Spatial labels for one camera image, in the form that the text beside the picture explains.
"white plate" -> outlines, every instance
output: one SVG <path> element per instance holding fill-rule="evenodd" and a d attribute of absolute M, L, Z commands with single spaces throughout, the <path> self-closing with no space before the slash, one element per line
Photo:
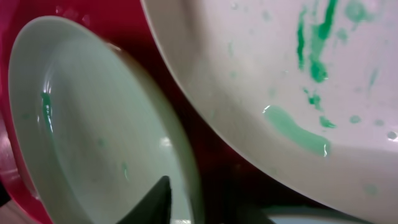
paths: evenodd
<path fill-rule="evenodd" d="M 163 175 L 172 223 L 201 223 L 185 133 L 136 62 L 72 21 L 41 17 L 18 35 L 9 75 L 21 151 L 55 223 L 116 223 Z"/>
<path fill-rule="evenodd" d="M 397 1 L 142 3 L 174 79 L 234 150 L 325 205 L 398 220 Z"/>

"green paint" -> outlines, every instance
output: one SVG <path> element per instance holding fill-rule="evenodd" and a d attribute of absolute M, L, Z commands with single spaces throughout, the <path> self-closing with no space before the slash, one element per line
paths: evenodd
<path fill-rule="evenodd" d="M 298 57 L 298 68 L 302 71 L 304 69 L 304 56 L 303 49 L 305 46 L 304 39 L 304 16 L 307 13 L 307 8 L 303 8 L 298 16 L 298 27 L 297 27 L 297 57 Z"/>
<path fill-rule="evenodd" d="M 229 76 L 231 78 L 236 78 L 238 76 L 238 73 L 236 73 L 235 71 L 232 71 L 232 72 L 229 73 Z"/>
<path fill-rule="evenodd" d="M 323 111 L 322 107 L 321 107 L 321 98 L 320 98 L 320 96 L 315 91 L 312 93 L 312 96 L 311 96 L 310 92 L 306 88 L 304 88 L 303 90 L 304 90 L 304 93 L 307 94 L 308 102 L 311 105 L 314 105 L 315 109 L 317 109 L 318 111 Z"/>
<path fill-rule="evenodd" d="M 101 147 L 105 147 L 105 140 L 103 138 L 99 138 L 97 140 L 97 145 L 99 145 Z"/>
<path fill-rule="evenodd" d="M 21 116 L 21 118 L 24 119 L 24 120 L 27 120 L 27 119 L 30 118 L 30 114 L 24 113 L 24 114 Z"/>
<path fill-rule="evenodd" d="M 317 10 L 318 10 L 319 0 L 315 0 L 312 6 L 312 18 L 315 23 L 317 23 Z"/>
<path fill-rule="evenodd" d="M 122 170 L 123 170 L 124 177 L 126 178 L 126 180 L 130 181 L 129 177 L 128 177 L 128 173 L 127 173 L 127 164 L 125 162 L 122 163 Z"/>
<path fill-rule="evenodd" d="M 336 33 L 337 38 L 341 40 L 343 44 L 347 43 L 348 35 L 347 31 L 344 28 L 340 28 Z"/>
<path fill-rule="evenodd" d="M 40 94 L 43 101 L 43 117 L 45 121 L 45 125 L 49 131 L 52 132 L 52 107 L 51 107 L 51 99 L 50 95 L 47 93 Z"/>
<path fill-rule="evenodd" d="M 393 132 L 393 131 L 390 131 L 390 132 L 387 133 L 387 137 L 388 137 L 390 140 L 395 140 L 395 139 L 397 138 L 397 133 L 395 133 L 395 132 Z"/>
<path fill-rule="evenodd" d="M 372 88 L 372 86 L 374 85 L 374 82 L 376 81 L 377 76 L 379 76 L 379 70 L 375 68 L 375 69 L 373 70 L 372 74 L 371 74 L 370 79 L 369 79 L 368 94 L 370 94 L 371 88 Z"/>
<path fill-rule="evenodd" d="M 234 46 L 232 41 L 228 42 L 228 55 L 234 57 Z"/>
<path fill-rule="evenodd" d="M 384 126 L 384 121 L 381 119 L 377 119 L 374 121 L 374 125 L 379 127 Z"/>
<path fill-rule="evenodd" d="M 378 193 L 377 187 L 374 184 L 364 184 L 363 190 L 370 196 L 375 196 Z"/>
<path fill-rule="evenodd" d="M 264 117 L 283 136 L 290 139 L 300 147 L 318 156 L 330 155 L 330 141 L 313 134 L 298 126 L 295 121 L 282 108 L 268 106 L 263 111 Z"/>
<path fill-rule="evenodd" d="M 320 56 L 323 48 L 325 47 L 325 41 L 330 36 L 331 26 L 333 25 L 333 15 L 335 13 L 335 7 L 338 0 L 329 0 L 329 5 L 326 9 L 325 21 L 319 26 L 312 27 L 312 44 L 311 44 L 311 77 L 317 83 L 321 83 L 328 79 L 328 73 L 326 66 L 321 62 Z"/>
<path fill-rule="evenodd" d="M 324 127 L 324 128 L 335 128 L 336 125 L 330 122 L 325 116 L 320 116 L 319 117 L 319 123 Z"/>
<path fill-rule="evenodd" d="M 263 11 L 263 12 L 261 13 L 261 16 L 262 16 L 262 20 L 263 20 L 263 21 L 268 22 L 268 21 L 271 20 L 271 16 L 269 15 L 269 13 L 268 13 L 267 11 Z"/>
<path fill-rule="evenodd" d="M 373 15 L 368 13 L 365 6 L 359 0 L 351 0 L 347 4 L 344 13 L 351 22 L 354 22 L 353 30 L 357 28 L 360 22 L 371 22 L 373 20 Z"/>
<path fill-rule="evenodd" d="M 351 122 L 351 124 L 356 124 L 356 123 L 361 122 L 361 118 L 358 115 L 352 115 L 349 118 L 349 121 Z"/>

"black object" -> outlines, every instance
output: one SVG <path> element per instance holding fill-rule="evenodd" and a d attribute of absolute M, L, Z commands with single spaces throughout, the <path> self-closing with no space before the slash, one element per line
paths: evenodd
<path fill-rule="evenodd" d="M 118 224 L 169 224 L 171 205 L 170 178 L 163 176 Z"/>
<path fill-rule="evenodd" d="M 8 195 L 6 189 L 0 182 L 0 207 L 5 205 L 8 201 L 10 201 L 10 196 Z"/>

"plate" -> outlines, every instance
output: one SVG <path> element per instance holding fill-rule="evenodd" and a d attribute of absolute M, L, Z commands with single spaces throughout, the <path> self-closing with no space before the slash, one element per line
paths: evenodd
<path fill-rule="evenodd" d="M 168 175 L 172 221 L 201 223 L 185 133 L 121 49 L 67 19 L 34 19 L 14 43 L 9 92 L 25 164 L 53 222 L 116 223 Z"/>
<path fill-rule="evenodd" d="M 327 206 L 398 219 L 397 2 L 142 3 L 174 79 L 235 151 Z"/>

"black triangular object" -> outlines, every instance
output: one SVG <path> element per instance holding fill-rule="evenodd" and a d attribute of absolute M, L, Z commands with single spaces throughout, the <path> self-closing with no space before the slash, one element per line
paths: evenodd
<path fill-rule="evenodd" d="M 171 204 L 170 178 L 163 176 L 118 224 L 169 224 Z"/>

